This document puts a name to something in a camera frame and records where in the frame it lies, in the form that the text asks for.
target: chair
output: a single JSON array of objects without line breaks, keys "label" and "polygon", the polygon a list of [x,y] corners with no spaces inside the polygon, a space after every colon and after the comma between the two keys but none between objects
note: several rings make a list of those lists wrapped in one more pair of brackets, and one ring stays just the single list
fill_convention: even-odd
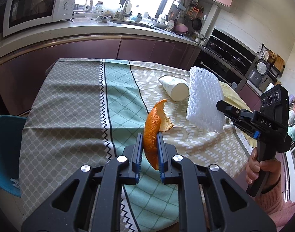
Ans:
[{"label": "chair", "polygon": [[0,116],[0,188],[17,197],[21,197],[20,190],[12,185],[14,182],[10,178],[19,177],[18,160],[26,119],[10,115]]}]

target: rice cooker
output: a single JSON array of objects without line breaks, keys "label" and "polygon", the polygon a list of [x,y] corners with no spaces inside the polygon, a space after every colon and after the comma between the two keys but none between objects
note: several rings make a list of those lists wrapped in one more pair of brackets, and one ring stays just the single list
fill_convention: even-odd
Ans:
[{"label": "rice cooker", "polygon": [[259,59],[255,64],[255,68],[249,74],[249,81],[251,81],[256,87],[259,87],[263,81],[263,77],[268,73],[269,69],[269,63],[263,59]]}]

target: microwave oven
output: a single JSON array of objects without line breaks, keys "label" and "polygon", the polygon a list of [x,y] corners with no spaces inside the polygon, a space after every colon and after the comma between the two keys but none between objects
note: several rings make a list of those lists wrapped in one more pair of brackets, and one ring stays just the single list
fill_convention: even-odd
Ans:
[{"label": "microwave oven", "polygon": [[75,0],[7,0],[3,37],[36,25],[72,18]]}]

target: sink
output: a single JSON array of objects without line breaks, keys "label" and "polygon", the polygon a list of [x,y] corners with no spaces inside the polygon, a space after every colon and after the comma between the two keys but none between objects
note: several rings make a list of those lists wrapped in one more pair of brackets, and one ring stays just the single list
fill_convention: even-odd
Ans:
[{"label": "sink", "polygon": [[159,29],[157,27],[153,27],[144,23],[139,23],[139,22],[135,22],[135,21],[124,21],[124,20],[110,20],[110,22],[116,23],[116,24],[128,24],[128,25],[135,25],[135,26],[140,26],[140,27],[145,27],[145,28],[149,28],[149,29],[153,29],[153,30],[158,30],[158,31],[162,31],[162,29]]}]

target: person's hand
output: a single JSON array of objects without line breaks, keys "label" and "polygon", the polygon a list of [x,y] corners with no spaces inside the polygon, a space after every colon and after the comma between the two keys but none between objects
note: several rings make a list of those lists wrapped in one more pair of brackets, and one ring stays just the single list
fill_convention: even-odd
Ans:
[{"label": "person's hand", "polygon": [[270,172],[269,177],[267,179],[267,183],[265,184],[263,190],[275,185],[280,176],[281,176],[281,162],[277,159],[269,159],[265,161],[258,162],[257,158],[257,148],[254,148],[252,154],[249,158],[249,162],[246,165],[246,182],[248,184],[252,184],[254,180],[258,178],[259,170],[263,170],[265,172]]}]

